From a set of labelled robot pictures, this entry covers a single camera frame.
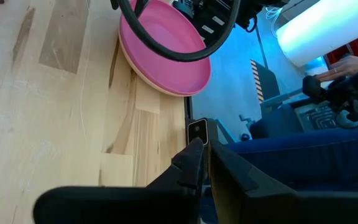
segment pink plastic tray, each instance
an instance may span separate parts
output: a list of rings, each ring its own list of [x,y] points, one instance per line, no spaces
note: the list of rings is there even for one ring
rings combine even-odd
[[[188,53],[205,48],[191,23],[173,7],[159,0],[150,0],[139,18],[145,30],[160,44],[176,52]],[[121,16],[121,45],[132,68],[148,84],[175,96],[199,93],[211,78],[209,58],[197,62],[175,62],[163,58],[146,47]]]

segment black hose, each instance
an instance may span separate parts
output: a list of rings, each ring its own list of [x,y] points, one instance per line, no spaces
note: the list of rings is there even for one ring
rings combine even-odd
[[[220,38],[215,41],[212,45],[206,47],[203,50],[199,50],[197,52],[192,53],[179,53],[174,52],[163,45],[159,44],[155,41],[143,28],[140,22],[137,20],[134,11],[131,8],[128,0],[117,0],[119,6],[121,7],[122,14],[124,15],[125,19],[127,20],[129,27],[134,31],[135,35],[145,44],[150,50],[154,51],[155,53],[177,62],[194,62],[197,60],[201,60],[210,56],[214,53],[222,44],[226,41],[229,37],[229,34],[236,22],[237,15],[240,9],[241,0],[234,0],[231,6],[231,15],[229,21],[225,24],[225,28],[220,36]]]

